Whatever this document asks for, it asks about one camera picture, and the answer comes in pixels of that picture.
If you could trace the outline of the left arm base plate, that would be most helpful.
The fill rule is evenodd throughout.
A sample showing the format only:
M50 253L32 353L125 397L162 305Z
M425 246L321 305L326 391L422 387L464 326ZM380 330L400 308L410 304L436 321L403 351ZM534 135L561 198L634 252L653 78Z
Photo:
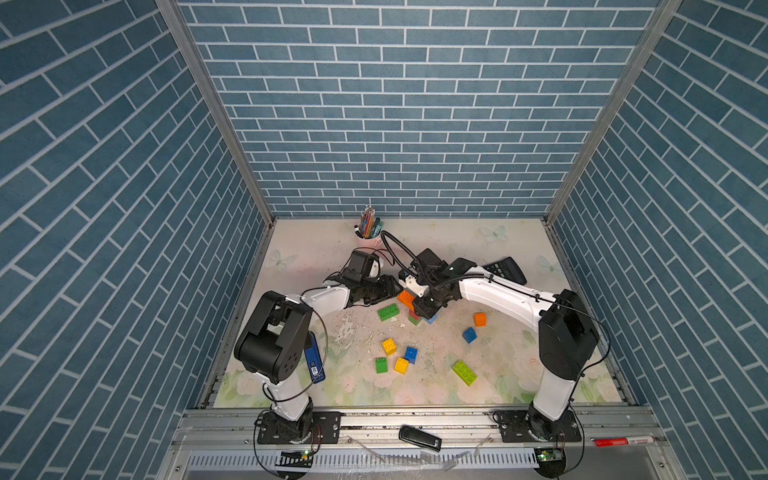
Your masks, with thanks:
M314 443L337 444L341 428L338 411L306 411L297 420L287 420L273 411L264 411L255 423L261 445Z

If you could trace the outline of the long orange lego brick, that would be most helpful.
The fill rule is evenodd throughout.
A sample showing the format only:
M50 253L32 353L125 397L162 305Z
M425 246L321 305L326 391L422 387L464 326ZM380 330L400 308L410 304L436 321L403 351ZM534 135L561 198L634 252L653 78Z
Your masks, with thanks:
M414 311L414 305L413 301L415 299L415 296L409 293L406 290L403 290L398 296L397 299L405 305L409 310Z

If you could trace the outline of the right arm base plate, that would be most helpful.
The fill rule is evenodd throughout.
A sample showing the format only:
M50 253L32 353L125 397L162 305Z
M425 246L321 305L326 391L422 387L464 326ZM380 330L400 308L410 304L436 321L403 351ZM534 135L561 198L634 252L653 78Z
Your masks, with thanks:
M504 443L580 442L581 427L574 413L567 409L559 420L550 420L535 409L497 410L491 413Z

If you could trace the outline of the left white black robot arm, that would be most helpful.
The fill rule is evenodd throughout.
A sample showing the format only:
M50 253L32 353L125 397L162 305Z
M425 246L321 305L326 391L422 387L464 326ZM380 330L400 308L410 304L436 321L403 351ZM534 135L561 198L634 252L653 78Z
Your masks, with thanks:
M233 355L254 374L271 402L264 419L280 439L299 442L317 428L308 388L296 369L311 345L310 323L354 306L373 306L403 291L398 279L381 272L374 253L354 251L340 272L302 294L264 293L242 329Z

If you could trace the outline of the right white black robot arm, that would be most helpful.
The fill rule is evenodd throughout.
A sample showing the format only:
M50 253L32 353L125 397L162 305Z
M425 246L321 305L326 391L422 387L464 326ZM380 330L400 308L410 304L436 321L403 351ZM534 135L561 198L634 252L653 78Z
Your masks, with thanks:
M575 292L526 287L522 270L510 257L484 266L465 258L447 263L430 249L403 266L398 279L415 295L415 313L423 318L434 316L452 301L466 299L493 308L537 334L543 374L526 414L528 429L542 441L563 432L576 386L600 340L595 321Z

